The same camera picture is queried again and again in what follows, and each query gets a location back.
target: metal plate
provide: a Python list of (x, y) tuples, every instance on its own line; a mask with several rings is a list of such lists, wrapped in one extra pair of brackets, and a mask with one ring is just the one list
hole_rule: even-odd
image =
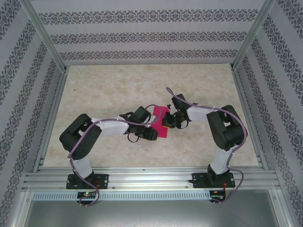
[[(92, 184), (98, 189), (107, 189), (108, 174), (95, 174)], [(78, 178), (76, 174), (69, 174), (66, 183), (66, 189), (93, 189)]]
[[(264, 171), (259, 167), (234, 167), (240, 169), (244, 181), (240, 190), (275, 189), (280, 183), (274, 170)], [(207, 172), (206, 168), (94, 168), (95, 174), (109, 174), (107, 190), (144, 190), (177, 191), (194, 190), (192, 173)], [(241, 180), (241, 174), (233, 172), (235, 184)], [(22, 191), (33, 192), (66, 191), (66, 180), (72, 174), (71, 168), (45, 168), (38, 173), (27, 173)]]
[[(223, 188), (223, 182), (220, 181), (214, 185), (210, 184), (207, 173), (193, 173), (193, 180), (190, 181), (194, 188)], [(228, 173), (227, 177), (224, 178), (226, 188), (234, 188), (236, 186), (235, 180), (232, 173)]]
[[(33, 201), (77, 201), (78, 192), (35, 192)], [(159, 200), (210, 200), (208, 190), (155, 191), (155, 192), (100, 192), (101, 201), (159, 201)], [(83, 198), (83, 201), (94, 199)]]
[(207, 200), (33, 201), (25, 227), (277, 227), (267, 190), (241, 190), (229, 203)]

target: enclosure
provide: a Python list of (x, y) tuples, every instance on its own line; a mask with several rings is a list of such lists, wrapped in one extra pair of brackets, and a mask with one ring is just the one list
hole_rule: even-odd
[[(303, 226), (302, 4), (1, 0), (0, 226)], [(156, 141), (99, 138), (88, 157), (107, 189), (80, 207), (60, 134), (82, 113), (166, 106), (165, 87), (235, 108), (248, 131), (231, 160), (239, 190), (212, 204), (221, 188), (194, 187), (216, 145), (190, 122)]]

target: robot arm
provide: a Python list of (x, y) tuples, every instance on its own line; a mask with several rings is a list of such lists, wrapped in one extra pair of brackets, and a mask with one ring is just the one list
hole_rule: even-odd
[[(177, 96), (185, 100), (182, 94)], [(229, 156), (244, 140), (244, 132), (239, 122), (224, 112), (194, 107), (175, 97), (172, 98), (172, 103), (168, 107), (170, 108), (170, 113), (166, 113), (163, 118), (163, 126), (181, 129), (184, 121), (199, 121), (209, 124), (217, 150), (214, 159), (208, 166), (207, 178), (212, 186), (222, 185), (226, 177), (230, 176), (228, 174)], [(231, 105), (224, 106), (222, 109), (238, 117)]]
[[(126, 122), (115, 121), (115, 119), (134, 123), (149, 123), (153, 121), (154, 116), (144, 107), (140, 106), (134, 113), (129, 112), (122, 114), (110, 121), (100, 121), (88, 131), (87, 135), (71, 155), (71, 161), (79, 175), (89, 182), (93, 181), (94, 174), (87, 155), (100, 136), (134, 133), (139, 138), (146, 140), (157, 139), (158, 132), (152, 127), (132, 125)], [(86, 114), (81, 114), (59, 138), (64, 149), (71, 152), (81, 137), (80, 131), (84, 132), (92, 123), (97, 121), (99, 121), (99, 119), (90, 118)]]

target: striped wallpaper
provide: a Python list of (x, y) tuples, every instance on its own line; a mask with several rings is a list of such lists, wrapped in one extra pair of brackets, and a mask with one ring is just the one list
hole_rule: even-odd
[(67, 65), (231, 63), (264, 0), (34, 0)]

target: metal frame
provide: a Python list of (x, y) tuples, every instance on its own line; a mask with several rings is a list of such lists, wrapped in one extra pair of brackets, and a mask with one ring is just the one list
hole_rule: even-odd
[(252, 26), (250, 27), (249, 32), (247, 33), (239, 51), (235, 59), (232, 62), (232, 66), (234, 69), (238, 68), (241, 64), (243, 57), (245, 56), (250, 44), (252, 43), (253, 39), (256, 37), (258, 30), (261, 28), (263, 21), (265, 20), (266, 16), (268, 15), (270, 9), (274, 5), (275, 0), (265, 0), (262, 7), (260, 8), (259, 13), (257, 14), (256, 19), (254, 20)]
[[(68, 69), (62, 76), (59, 89), (56, 93), (56, 101), (53, 105), (49, 122), (47, 123), (42, 146), (34, 173), (27, 173), (22, 187), (21, 197), (19, 198), (17, 209), (13, 217), (12, 227), (23, 227), (26, 216), (29, 212), (30, 201), (35, 193), (46, 194), (56, 193), (61, 195), (67, 192), (77, 192), (77, 190), (67, 190), (66, 179), (68, 174), (72, 174), (70, 167), (43, 167), (46, 150), (53, 129), (55, 117), (62, 97)], [(253, 145), (256, 151), (259, 166), (236, 167), (244, 172), (245, 178), (239, 190), (248, 189), (267, 189), (270, 192), (272, 203), (281, 227), (292, 227), (292, 219), (283, 197), (280, 183), (275, 170), (269, 170), (266, 164), (263, 151), (261, 149), (252, 117), (248, 108), (243, 90), (241, 89), (239, 78), (232, 70), (236, 88), (240, 97), (241, 105), (245, 114), (248, 128), (251, 134)], [(189, 183), (192, 180), (192, 173), (207, 172), (207, 167), (176, 167), (176, 168), (93, 168), (97, 174), (109, 174), (108, 189), (100, 190), (101, 194), (106, 193), (109, 197), (116, 198), (116, 195), (127, 192), (128, 194), (142, 195), (147, 193), (168, 194), (197, 194), (210, 189), (197, 190)], [(239, 183), (241, 175), (234, 172), (234, 179)], [(182, 197), (182, 199), (193, 199), (192, 197)]]
[(70, 69), (70, 67), (68, 66), (65, 69), (65, 71), (63, 73), (63, 76), (60, 78), (60, 81), (59, 81), (59, 87), (56, 91), (55, 98), (54, 98), (55, 102), (52, 106), (50, 116), (49, 116), (49, 120), (46, 124), (45, 133), (43, 135), (41, 146), (40, 146), (38, 156), (37, 156), (37, 161), (36, 161), (35, 166), (34, 166), (34, 171), (33, 172), (35, 172), (35, 173), (38, 171), (39, 166), (44, 161), (44, 158), (42, 159), (42, 157), (45, 157), (47, 147), (48, 147), (48, 144), (49, 144), (49, 140), (51, 139), (53, 126), (54, 126), (55, 119), (56, 119), (56, 116), (57, 116), (57, 112), (58, 112), (58, 109), (59, 109), (60, 101), (61, 101), (61, 98), (62, 98), (62, 95), (63, 95), (64, 86), (65, 86), (65, 82), (66, 82), (66, 78), (67, 78), (69, 69)]
[(20, 4), (25, 10), (26, 14), (30, 18), (32, 24), (34, 25), (36, 31), (40, 35), (43, 43), (47, 47), (47, 50), (50, 52), (52, 58), (56, 62), (57, 66), (60, 68), (60, 71), (66, 69), (66, 65), (63, 62), (59, 52), (57, 51), (55, 44), (53, 43), (50, 35), (48, 34), (45, 26), (38, 13), (36, 12), (31, 0), (20, 0)]

